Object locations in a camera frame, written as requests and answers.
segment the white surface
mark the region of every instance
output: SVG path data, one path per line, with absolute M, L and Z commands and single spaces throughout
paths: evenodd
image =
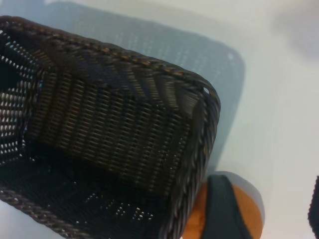
M 2 1 L 1 14 L 23 16 L 41 4 L 28 0 L 10 7 Z M 196 32 L 237 51 L 245 64 L 243 89 L 218 169 L 260 191 L 266 212 L 262 239 L 314 238 L 307 213 L 319 174 L 315 0 L 74 2 Z M 0 224 L 3 239 L 59 238 L 3 203 Z

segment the wicker basket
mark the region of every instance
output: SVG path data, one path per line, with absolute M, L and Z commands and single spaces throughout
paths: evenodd
M 0 17 L 0 199 L 74 239 L 178 239 L 216 136 L 178 66 Z

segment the black object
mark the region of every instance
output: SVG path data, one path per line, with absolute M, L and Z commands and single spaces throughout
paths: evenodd
M 0 17 L 0 57 L 19 75 L 0 82 L 0 199 L 65 238 L 179 239 L 216 136 L 213 87 L 18 17 Z
M 252 239 L 226 176 L 208 177 L 205 221 L 201 239 Z
M 319 176 L 316 180 L 316 185 L 314 189 L 313 199 L 310 205 L 309 213 L 308 213 L 308 220 L 310 226 L 316 236 L 319 238 Z

